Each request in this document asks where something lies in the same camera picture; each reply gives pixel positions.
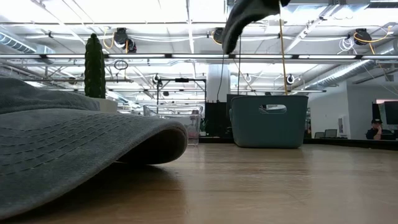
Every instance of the gray storage basket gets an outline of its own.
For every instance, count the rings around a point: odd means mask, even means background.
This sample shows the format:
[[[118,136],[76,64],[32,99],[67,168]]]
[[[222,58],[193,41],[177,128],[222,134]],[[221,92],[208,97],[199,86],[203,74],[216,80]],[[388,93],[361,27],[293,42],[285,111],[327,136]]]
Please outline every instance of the gray storage basket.
[[[233,98],[229,112],[235,143],[240,147],[300,147],[304,139],[307,103],[307,96]]]

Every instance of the hat brim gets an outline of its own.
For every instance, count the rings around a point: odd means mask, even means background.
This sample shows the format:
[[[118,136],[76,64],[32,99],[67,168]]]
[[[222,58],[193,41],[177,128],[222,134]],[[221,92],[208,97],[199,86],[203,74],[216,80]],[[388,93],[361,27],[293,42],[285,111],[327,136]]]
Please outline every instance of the hat brim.
[[[115,161],[180,157],[187,132],[175,121],[71,109],[0,115],[0,220],[43,205]]]
[[[224,54],[234,51],[243,29],[251,22],[279,13],[279,2],[275,0],[238,1],[228,17],[221,42]]]

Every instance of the desk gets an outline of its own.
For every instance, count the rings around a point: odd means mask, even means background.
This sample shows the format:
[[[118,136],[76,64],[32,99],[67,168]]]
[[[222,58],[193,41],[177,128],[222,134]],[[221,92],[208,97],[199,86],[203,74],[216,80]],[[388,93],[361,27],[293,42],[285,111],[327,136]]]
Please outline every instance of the desk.
[[[161,166],[113,164],[5,223],[395,223],[398,152],[200,144]]]

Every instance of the clear plastic container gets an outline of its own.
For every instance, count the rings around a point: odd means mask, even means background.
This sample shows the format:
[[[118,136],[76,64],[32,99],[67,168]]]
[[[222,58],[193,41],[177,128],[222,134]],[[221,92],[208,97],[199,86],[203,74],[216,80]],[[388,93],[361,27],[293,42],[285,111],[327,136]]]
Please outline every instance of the clear plastic container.
[[[144,116],[156,116],[182,123],[187,129],[188,145],[199,144],[202,106],[189,105],[144,105]]]

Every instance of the white wall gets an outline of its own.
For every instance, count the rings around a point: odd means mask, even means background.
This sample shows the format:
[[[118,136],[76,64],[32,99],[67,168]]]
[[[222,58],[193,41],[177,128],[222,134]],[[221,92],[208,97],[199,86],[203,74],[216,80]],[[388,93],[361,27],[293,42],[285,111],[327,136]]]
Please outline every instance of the white wall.
[[[348,85],[349,127],[352,139],[366,139],[366,131],[371,128],[372,102],[376,100],[398,99],[398,96],[380,85]]]
[[[345,116],[346,137],[350,138],[347,84],[326,88],[326,93],[309,94],[308,107],[311,109],[311,130],[314,138],[316,132],[326,129],[338,130],[338,118]]]

